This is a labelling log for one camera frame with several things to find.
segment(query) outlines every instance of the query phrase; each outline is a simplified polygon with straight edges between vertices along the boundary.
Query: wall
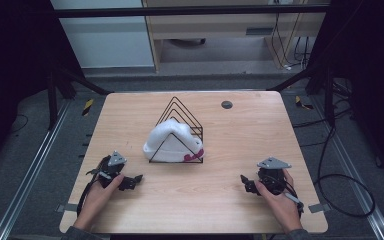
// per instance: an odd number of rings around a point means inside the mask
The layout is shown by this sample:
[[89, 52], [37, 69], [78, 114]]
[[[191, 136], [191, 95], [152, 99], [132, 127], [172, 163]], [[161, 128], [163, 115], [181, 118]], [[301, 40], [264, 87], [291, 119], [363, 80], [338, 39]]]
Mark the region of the wall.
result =
[[[142, 7], [140, 0], [51, 0], [55, 9]], [[154, 67], [144, 17], [60, 19], [84, 70]]]

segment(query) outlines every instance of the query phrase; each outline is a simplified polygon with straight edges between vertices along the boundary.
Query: gray floor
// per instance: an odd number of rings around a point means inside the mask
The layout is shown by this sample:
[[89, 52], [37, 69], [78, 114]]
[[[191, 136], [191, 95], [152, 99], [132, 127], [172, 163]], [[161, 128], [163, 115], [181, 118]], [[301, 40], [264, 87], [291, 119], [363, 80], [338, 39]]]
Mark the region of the gray floor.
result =
[[[258, 38], [207, 39], [205, 45], [167, 41], [161, 58], [161, 69], [154, 74], [127, 74], [123, 77], [91, 78], [96, 84], [117, 92], [122, 91], [177, 91], [177, 90], [262, 90], [286, 80], [300, 71], [297, 65], [292, 70], [275, 68], [264, 41]], [[305, 80], [282, 93], [292, 124], [320, 119], [317, 109], [297, 107], [295, 96], [304, 104], [317, 106], [322, 94], [308, 97], [303, 94]], [[82, 156], [87, 150], [90, 134], [99, 117], [105, 101], [104, 96], [75, 85], [78, 94], [69, 100], [67, 115], [61, 130], [45, 158], [42, 170], [12, 226], [11, 236], [25, 235], [33, 238], [58, 237], [62, 214], [55, 212], [58, 204], [67, 202], [71, 188], [78, 174]], [[94, 104], [88, 116], [81, 112], [88, 99]], [[59, 99], [60, 106], [65, 100]], [[337, 104], [336, 111], [348, 108], [346, 101]], [[0, 220], [28, 171], [30, 164], [47, 134], [48, 112], [46, 92], [40, 92], [25, 99], [19, 105], [19, 116], [14, 122], [14, 132], [8, 135], [0, 152]], [[324, 123], [305, 128], [295, 128], [298, 142], [310, 174], [317, 178], [317, 167], [323, 145], [305, 146], [325, 141], [328, 127]], [[322, 175], [347, 173], [341, 161], [343, 153], [338, 151], [338, 141], [346, 149], [346, 157], [364, 184], [373, 193], [377, 211], [384, 219], [384, 168], [376, 167], [375, 156], [358, 124], [347, 113], [337, 120], [336, 139], [331, 140], [323, 158]], [[361, 202], [355, 188], [348, 181], [337, 178], [323, 181], [326, 195], [335, 205], [346, 211], [362, 213]], [[319, 193], [320, 201], [325, 203]], [[384, 239], [373, 231], [373, 219], [353, 218], [336, 210], [326, 212], [329, 229], [315, 236], [317, 239]], [[282, 235], [274, 239], [283, 239]]]

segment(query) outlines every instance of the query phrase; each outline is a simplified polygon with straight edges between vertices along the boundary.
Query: white cabinet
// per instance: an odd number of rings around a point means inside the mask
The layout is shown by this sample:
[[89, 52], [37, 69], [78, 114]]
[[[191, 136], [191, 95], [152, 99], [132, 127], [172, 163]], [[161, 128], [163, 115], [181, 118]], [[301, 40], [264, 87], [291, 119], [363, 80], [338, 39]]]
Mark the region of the white cabinet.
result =
[[[142, 7], [141, 0], [51, 0], [55, 9]], [[82, 69], [154, 67], [144, 17], [60, 19]]]
[[[270, 0], [142, 0], [145, 7], [267, 5]], [[285, 4], [329, 3], [330, 0], [285, 0]], [[295, 37], [316, 37], [324, 13], [172, 15], [147, 17], [159, 66], [164, 39], [264, 37], [275, 64], [281, 68]]]

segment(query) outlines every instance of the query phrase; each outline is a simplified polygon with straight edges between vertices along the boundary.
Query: human hand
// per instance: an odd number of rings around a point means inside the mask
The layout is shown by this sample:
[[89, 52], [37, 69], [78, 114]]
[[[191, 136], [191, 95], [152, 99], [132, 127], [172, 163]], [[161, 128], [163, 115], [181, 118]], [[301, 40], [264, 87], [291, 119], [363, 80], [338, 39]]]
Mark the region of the human hand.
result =
[[[293, 187], [294, 181], [291, 175], [289, 175], [286, 169], [283, 169], [283, 173], [285, 175], [286, 181]], [[282, 226], [285, 234], [288, 234], [292, 230], [302, 229], [297, 205], [294, 201], [286, 197], [284, 193], [273, 195], [260, 181], [255, 180], [254, 182], [258, 192], [261, 194], [261, 196], [263, 196], [267, 204], [270, 206], [274, 217]]]
[[118, 175], [106, 188], [103, 188], [99, 182], [93, 183], [86, 196], [82, 211], [74, 222], [73, 227], [83, 231], [90, 231], [94, 218], [105, 207], [112, 193], [118, 189], [118, 186], [123, 181], [123, 178], [123, 174]]

